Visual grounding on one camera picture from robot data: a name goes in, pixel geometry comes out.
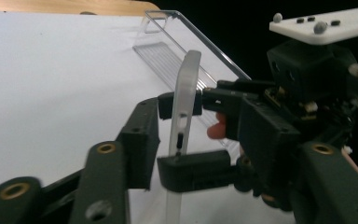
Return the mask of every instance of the wooden table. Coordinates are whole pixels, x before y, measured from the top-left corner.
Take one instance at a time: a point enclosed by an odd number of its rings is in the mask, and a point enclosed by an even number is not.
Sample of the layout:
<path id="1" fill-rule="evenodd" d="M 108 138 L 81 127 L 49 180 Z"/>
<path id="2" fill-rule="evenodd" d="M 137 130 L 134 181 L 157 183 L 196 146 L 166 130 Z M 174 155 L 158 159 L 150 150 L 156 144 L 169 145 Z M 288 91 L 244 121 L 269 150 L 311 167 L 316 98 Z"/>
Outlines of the wooden table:
<path id="1" fill-rule="evenodd" d="M 0 11 L 143 16 L 148 9 L 159 8 L 131 0 L 0 0 Z"/>

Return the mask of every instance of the white plastic part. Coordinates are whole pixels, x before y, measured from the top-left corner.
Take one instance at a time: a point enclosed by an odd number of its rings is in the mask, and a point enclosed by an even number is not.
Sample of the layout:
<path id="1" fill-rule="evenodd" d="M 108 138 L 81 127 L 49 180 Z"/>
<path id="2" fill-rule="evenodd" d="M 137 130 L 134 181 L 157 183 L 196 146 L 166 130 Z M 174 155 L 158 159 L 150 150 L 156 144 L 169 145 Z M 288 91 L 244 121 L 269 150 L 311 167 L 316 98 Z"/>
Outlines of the white plastic part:
<path id="1" fill-rule="evenodd" d="M 348 147 L 348 146 L 344 146 L 342 149 L 343 149 L 348 155 L 353 152 L 353 150 L 351 149 L 351 147 Z"/>
<path id="2" fill-rule="evenodd" d="M 199 79 L 201 53 L 190 50 L 179 69 L 173 95 L 169 155 L 186 154 L 191 118 Z M 182 195 L 167 192 L 166 223 L 179 224 Z"/>
<path id="3" fill-rule="evenodd" d="M 315 34 L 314 28 L 319 22 L 325 22 L 327 26 L 322 32 L 317 29 Z M 331 44 L 358 36 L 358 8 L 272 21 L 269 23 L 269 29 L 311 45 Z"/>
<path id="4" fill-rule="evenodd" d="M 308 113 L 316 112 L 318 110 L 318 105 L 315 102 L 309 102 L 304 105 L 304 109 Z"/>

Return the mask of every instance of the white table surface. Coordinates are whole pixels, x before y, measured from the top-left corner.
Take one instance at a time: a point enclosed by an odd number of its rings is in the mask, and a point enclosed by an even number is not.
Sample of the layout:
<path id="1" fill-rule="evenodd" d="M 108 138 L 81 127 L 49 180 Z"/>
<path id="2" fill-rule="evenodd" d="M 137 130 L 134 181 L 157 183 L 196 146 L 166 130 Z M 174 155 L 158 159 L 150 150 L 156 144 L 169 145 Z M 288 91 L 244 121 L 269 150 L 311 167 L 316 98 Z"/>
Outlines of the white table surface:
<path id="1" fill-rule="evenodd" d="M 46 186 L 72 174 L 90 147 L 116 139 L 137 103 L 169 91 L 131 48 L 141 20 L 0 12 L 0 183 L 30 175 Z M 159 155 L 168 154 L 169 129 L 160 123 Z M 196 119 L 188 145 L 221 147 Z M 130 196 L 132 223 L 164 223 L 157 172 L 150 191 Z M 181 223 L 295 221 L 230 187 L 185 194 Z"/>

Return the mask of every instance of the transparent plastic piece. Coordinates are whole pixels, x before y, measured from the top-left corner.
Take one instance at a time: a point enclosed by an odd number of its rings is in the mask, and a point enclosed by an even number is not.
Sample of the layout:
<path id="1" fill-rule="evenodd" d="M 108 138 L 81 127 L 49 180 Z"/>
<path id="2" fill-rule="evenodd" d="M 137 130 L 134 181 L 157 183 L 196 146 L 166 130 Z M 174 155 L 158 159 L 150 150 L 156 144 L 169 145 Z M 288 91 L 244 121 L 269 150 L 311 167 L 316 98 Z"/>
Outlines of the transparent plastic piece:
<path id="1" fill-rule="evenodd" d="M 190 50 L 185 56 L 176 80 L 173 95 L 172 124 L 170 135 L 170 156 L 186 154 L 190 134 L 194 100 L 199 77 L 201 53 Z M 167 192 L 166 223 L 179 224 L 182 195 Z"/>

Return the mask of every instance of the white mounting plate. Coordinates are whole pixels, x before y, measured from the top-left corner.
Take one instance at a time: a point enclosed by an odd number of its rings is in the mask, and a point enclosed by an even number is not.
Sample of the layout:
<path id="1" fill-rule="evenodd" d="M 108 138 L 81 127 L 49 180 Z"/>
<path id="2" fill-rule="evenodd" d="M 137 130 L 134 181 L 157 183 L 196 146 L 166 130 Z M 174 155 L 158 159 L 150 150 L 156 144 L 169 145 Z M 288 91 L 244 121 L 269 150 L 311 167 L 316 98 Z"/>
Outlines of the white mounting plate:
<path id="1" fill-rule="evenodd" d="M 310 17 L 314 17 L 315 20 L 308 21 Z M 304 19 L 304 22 L 298 23 L 298 19 Z M 327 29 L 322 34 L 315 34 L 313 31 L 318 21 L 327 23 Z M 333 26 L 331 21 L 339 21 L 340 24 Z M 311 45 L 331 44 L 358 36 L 358 8 L 309 15 L 301 18 L 283 19 L 280 22 L 272 21 L 269 24 L 269 29 L 272 32 L 286 35 Z"/>

